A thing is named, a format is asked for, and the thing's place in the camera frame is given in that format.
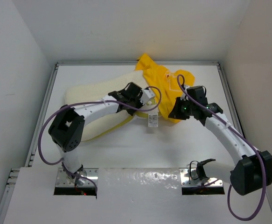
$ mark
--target label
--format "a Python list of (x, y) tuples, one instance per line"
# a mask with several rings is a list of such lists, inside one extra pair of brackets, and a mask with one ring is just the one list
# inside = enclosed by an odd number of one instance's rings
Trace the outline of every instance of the label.
[(158, 127), (158, 126), (159, 126), (158, 113), (148, 114), (148, 127)]

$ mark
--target garment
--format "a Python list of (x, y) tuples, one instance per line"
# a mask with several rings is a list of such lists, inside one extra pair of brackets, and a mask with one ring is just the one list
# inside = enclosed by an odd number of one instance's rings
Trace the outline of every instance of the garment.
[[(162, 65), (155, 63), (147, 54), (143, 54), (136, 65), (135, 70), (143, 70), (143, 77), (147, 81), (148, 85), (156, 86), (162, 93), (162, 100), (159, 105), (159, 110), (165, 119), (170, 120), (173, 123), (177, 123), (180, 120), (168, 118), (169, 113), (172, 111), (175, 99), (182, 95), (177, 84), (177, 76), (182, 74), (185, 77), (185, 85), (193, 86), (195, 77), (189, 71), (178, 70), (174, 73)], [(156, 101), (160, 99), (158, 91), (153, 89), (156, 94)]]

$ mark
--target white enclosure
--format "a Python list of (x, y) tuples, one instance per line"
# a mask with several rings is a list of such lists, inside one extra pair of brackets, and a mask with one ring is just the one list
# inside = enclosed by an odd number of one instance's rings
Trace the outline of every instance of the white enclosure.
[[(0, 0), (0, 201), (10, 169), (25, 164), (54, 65), (135, 61), (144, 52), (218, 61), (246, 137), (272, 154), (272, 0)], [(168, 159), (164, 167), (182, 162)], [(272, 208), (272, 185), (267, 194)]]

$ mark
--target cable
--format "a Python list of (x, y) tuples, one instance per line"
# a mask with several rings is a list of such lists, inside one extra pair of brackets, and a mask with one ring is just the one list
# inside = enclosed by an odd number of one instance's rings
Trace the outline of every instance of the cable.
[(120, 105), (123, 105), (127, 108), (130, 108), (130, 109), (133, 109), (135, 111), (140, 111), (140, 112), (148, 112), (148, 111), (152, 111), (154, 110), (155, 108), (157, 108), (159, 105), (160, 105), (160, 102), (161, 102), (161, 99), (162, 99), (162, 93), (160, 91), (160, 89), (158, 87), (155, 87), (155, 86), (149, 86), (148, 88), (151, 88), (151, 89), (156, 89), (159, 94), (160, 94), (160, 99), (159, 99), (159, 102), (153, 107), (153, 108), (150, 108), (150, 109), (146, 109), (146, 110), (143, 110), (143, 109), (138, 109), (138, 108), (135, 108), (135, 107), (132, 107), (130, 105), (127, 105), (127, 104), (124, 104), (124, 103), (121, 103), (119, 101), (116, 101), (116, 100), (106, 100), (106, 101), (93, 101), (93, 102), (82, 102), (82, 103), (75, 103), (75, 104), (70, 104), (70, 105), (67, 105), (67, 106), (64, 106), (62, 108), (60, 108), (58, 111), (56, 111), (55, 113), (53, 113), (43, 124), (40, 132), (39, 132), (39, 136), (38, 136), (38, 141), (37, 141), (37, 145), (38, 145), (38, 153), (39, 153), (39, 156), (41, 158), (41, 160), (47, 164), (47, 165), (50, 165), (50, 166), (53, 166), (53, 165), (56, 165), (58, 163), (60, 163), (63, 158), (60, 158), (58, 161), (56, 162), (48, 162), (43, 154), (42, 154), (42, 135), (43, 135), (43, 132), (44, 132), (44, 129), (46, 128), (46, 126), (48, 125), (48, 123), (57, 115), (59, 114), (60, 112), (64, 111), (64, 110), (67, 110), (68, 108), (71, 108), (73, 106), (78, 106), (78, 105), (88, 105), (88, 104), (103, 104), (103, 103), (117, 103), (117, 104), (120, 104)]
[(195, 180), (198, 180), (199, 177), (197, 177), (197, 178), (195, 178), (195, 179), (192, 177), (192, 169), (191, 169), (192, 162), (197, 162), (197, 163), (199, 163), (199, 162), (198, 162), (197, 160), (193, 160), (193, 161), (190, 162), (190, 168), (189, 168), (190, 171), (189, 171), (189, 174), (190, 174), (191, 179), (192, 179), (193, 181), (195, 181)]
[[(200, 108), (206, 110), (207, 112), (211, 113), (214, 117), (216, 117), (219, 121), (221, 121), (224, 125), (227, 125), (227, 122), (225, 120), (223, 120), (222, 118), (220, 118), (217, 114), (215, 114), (214, 112), (212, 112), (210, 109), (206, 108), (205, 106), (203, 106), (202, 104), (198, 103), (196, 100), (194, 100), (181, 86), (181, 83), (179, 82), (179, 77), (182, 77), (183, 75), (178, 75), (177, 76), (177, 83), (181, 89), (181, 91), (188, 97), (189, 100), (191, 100), (192, 102), (194, 102), (197, 106), (199, 106)], [(230, 206), (230, 193), (231, 193), (231, 188), (232, 185), (229, 186), (228, 189), (228, 195), (227, 195), (227, 204), (228, 204), (228, 209), (230, 211), (230, 213), (237, 219), (241, 220), (241, 221), (250, 221), (253, 218), (256, 217), (256, 215), (260, 212), (261, 207), (263, 205), (263, 202), (265, 200), (265, 191), (266, 191), (266, 173), (265, 173), (265, 165), (261, 159), (261, 156), (259, 154), (259, 152), (256, 150), (256, 148), (247, 140), (245, 139), (240, 133), (238, 133), (232, 126), (228, 127), (229, 130), (231, 130), (235, 135), (237, 135), (241, 140), (243, 140), (245, 143), (247, 143), (247, 145), (249, 147), (251, 147), (251, 149), (254, 151), (255, 155), (258, 158), (258, 161), (260, 163), (260, 167), (261, 167), (261, 173), (262, 173), (262, 191), (261, 191), (261, 197), (258, 203), (257, 208), (255, 209), (255, 211), (253, 212), (253, 214), (247, 218), (242, 218), (237, 216), (231, 209)]]

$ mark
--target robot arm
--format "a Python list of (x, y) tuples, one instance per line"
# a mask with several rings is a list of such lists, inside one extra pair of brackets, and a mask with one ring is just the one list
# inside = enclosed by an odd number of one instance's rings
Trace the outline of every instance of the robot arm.
[[(169, 117), (186, 120), (193, 116), (200, 121), (223, 144), (236, 165), (232, 169), (230, 166), (215, 162), (215, 159), (199, 162), (196, 168), (199, 179), (202, 181), (210, 176), (217, 177), (231, 183), (240, 195), (246, 195), (262, 188), (262, 173), (256, 154), (251, 147), (229, 129), (232, 124), (227, 120), (223, 110), (216, 103), (208, 103), (203, 86), (190, 87), (185, 91), (195, 101), (223, 119), (226, 125), (207, 110), (188, 100), (185, 94), (176, 98), (176, 103)], [(265, 165), (266, 185), (268, 186), (272, 183), (272, 156), (267, 151), (259, 153)]]
[(122, 110), (133, 115), (135, 110), (128, 106), (139, 109), (154, 97), (154, 92), (148, 88), (142, 89), (134, 83), (129, 83), (120, 91), (108, 93), (101, 100), (96, 101), (97, 103), (75, 106), (56, 115), (49, 128), (49, 134), (62, 154), (66, 169), (73, 174), (83, 170), (77, 146), (81, 142), (83, 128), (87, 124)]

